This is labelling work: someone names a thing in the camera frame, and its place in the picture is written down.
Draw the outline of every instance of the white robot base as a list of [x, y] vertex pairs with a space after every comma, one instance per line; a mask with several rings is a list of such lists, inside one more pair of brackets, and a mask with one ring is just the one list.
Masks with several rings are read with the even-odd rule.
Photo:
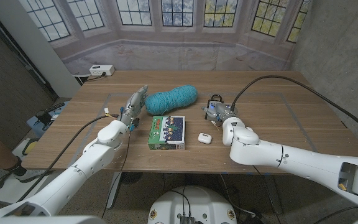
[[181, 195], [184, 187], [175, 188], [157, 199], [150, 209], [147, 223], [237, 223], [231, 204], [213, 190], [200, 186], [185, 187], [184, 195], [190, 203], [191, 214], [189, 215], [189, 204]]

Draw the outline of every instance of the green box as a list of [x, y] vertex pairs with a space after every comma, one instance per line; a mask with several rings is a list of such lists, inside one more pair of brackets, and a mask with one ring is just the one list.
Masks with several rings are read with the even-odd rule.
[[185, 149], [185, 116], [153, 116], [151, 150]]

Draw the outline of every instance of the teal yarn skein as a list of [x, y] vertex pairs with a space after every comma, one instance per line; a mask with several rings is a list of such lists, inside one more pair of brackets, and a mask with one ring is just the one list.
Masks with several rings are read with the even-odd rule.
[[197, 100], [197, 89], [184, 85], [171, 91], [156, 93], [146, 98], [146, 110], [152, 115], [163, 115], [174, 108], [187, 106]]

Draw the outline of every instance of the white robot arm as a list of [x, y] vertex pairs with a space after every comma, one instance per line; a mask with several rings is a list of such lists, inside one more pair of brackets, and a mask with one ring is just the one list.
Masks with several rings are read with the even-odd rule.
[[315, 181], [358, 204], [358, 157], [334, 156], [260, 140], [229, 105], [203, 108], [223, 121], [223, 144], [239, 164], [277, 167]]
[[21, 202], [0, 209], [0, 218], [10, 215], [56, 215], [80, 187], [97, 171], [108, 165], [120, 148], [121, 137], [137, 126], [134, 119], [144, 106], [147, 85], [128, 100], [122, 115], [99, 131], [98, 137], [83, 150], [82, 156], [40, 192]]

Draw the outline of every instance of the electrical outlet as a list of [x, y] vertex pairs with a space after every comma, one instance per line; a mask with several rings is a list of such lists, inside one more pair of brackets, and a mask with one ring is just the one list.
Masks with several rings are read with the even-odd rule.
[[106, 72], [106, 76], [110, 76], [114, 73], [115, 69], [113, 65], [93, 65], [89, 71], [93, 76], [101, 76], [103, 72]]

